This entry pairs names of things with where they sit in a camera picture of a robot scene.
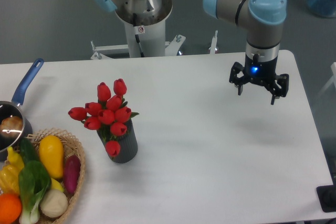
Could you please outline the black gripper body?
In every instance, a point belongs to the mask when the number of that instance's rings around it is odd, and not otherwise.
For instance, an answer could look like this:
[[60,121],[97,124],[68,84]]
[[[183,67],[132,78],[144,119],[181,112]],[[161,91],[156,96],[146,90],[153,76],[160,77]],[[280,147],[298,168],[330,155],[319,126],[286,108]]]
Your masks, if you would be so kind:
[[253,62],[253,58],[245,55],[243,84],[252,83],[259,86],[273,86],[276,81],[276,64],[278,57],[271,61]]

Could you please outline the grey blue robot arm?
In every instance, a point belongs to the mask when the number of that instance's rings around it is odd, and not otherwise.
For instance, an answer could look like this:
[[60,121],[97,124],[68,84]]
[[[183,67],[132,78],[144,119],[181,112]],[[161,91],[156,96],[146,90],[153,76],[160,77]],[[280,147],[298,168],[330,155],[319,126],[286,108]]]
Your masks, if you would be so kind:
[[[129,55],[166,56],[165,21],[172,0],[94,0],[123,21]],[[229,81],[241,91],[247,83],[265,87],[273,99],[285,97],[289,76],[276,74],[287,0],[203,0],[204,11],[247,30],[244,64],[234,63]]]

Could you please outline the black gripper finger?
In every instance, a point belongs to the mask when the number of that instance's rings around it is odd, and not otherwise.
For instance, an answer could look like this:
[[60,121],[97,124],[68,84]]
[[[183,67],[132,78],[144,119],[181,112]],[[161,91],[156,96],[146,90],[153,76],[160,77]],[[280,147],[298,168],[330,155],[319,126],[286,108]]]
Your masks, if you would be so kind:
[[276,75],[271,82],[265,83],[265,88],[271,93],[270,104],[274,105],[275,100],[287,96],[289,90],[289,75],[286,73]]
[[239,62],[235,62],[230,71],[229,82],[238,89],[238,95],[242,94],[243,86],[250,81],[251,76],[247,73],[246,68]]

